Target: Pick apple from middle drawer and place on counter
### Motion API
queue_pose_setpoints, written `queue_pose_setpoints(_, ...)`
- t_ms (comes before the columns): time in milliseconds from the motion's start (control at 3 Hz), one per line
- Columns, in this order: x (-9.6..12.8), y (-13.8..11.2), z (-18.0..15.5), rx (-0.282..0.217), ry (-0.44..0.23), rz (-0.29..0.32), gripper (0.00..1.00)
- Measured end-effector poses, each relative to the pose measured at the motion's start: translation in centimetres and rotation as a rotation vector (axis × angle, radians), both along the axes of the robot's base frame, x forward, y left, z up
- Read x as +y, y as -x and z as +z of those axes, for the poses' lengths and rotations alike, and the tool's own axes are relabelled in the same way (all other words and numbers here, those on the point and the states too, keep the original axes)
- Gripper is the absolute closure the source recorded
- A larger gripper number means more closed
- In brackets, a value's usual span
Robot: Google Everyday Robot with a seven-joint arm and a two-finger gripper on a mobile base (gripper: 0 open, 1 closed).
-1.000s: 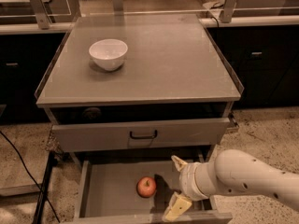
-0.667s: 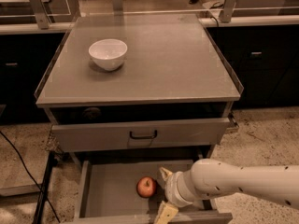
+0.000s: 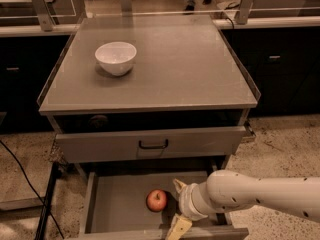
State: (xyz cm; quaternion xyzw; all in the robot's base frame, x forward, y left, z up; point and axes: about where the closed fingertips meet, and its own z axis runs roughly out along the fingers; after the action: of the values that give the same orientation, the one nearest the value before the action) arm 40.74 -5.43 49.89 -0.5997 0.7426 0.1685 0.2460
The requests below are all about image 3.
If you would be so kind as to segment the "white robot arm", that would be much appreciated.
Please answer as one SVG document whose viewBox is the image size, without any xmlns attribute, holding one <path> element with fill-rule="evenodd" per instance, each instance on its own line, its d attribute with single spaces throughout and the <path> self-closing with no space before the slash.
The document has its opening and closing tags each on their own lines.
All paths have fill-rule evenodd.
<svg viewBox="0 0 320 240">
<path fill-rule="evenodd" d="M 174 181 L 180 212 L 165 240 L 180 240 L 195 221 L 259 205 L 320 222 L 320 178 L 253 178 L 217 170 L 202 183 Z"/>
</svg>

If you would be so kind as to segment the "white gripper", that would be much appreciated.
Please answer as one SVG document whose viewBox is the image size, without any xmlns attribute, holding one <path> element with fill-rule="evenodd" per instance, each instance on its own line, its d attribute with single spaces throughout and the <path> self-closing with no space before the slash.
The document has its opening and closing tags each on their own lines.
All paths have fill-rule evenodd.
<svg viewBox="0 0 320 240">
<path fill-rule="evenodd" d="M 196 209 L 193 202 L 192 193 L 195 190 L 196 184 L 186 185 L 179 179 L 174 179 L 173 184 L 176 192 L 179 194 L 179 209 L 182 215 L 174 215 L 165 240 L 180 240 L 192 227 L 192 221 L 207 218 L 207 215 L 200 213 Z"/>
</svg>

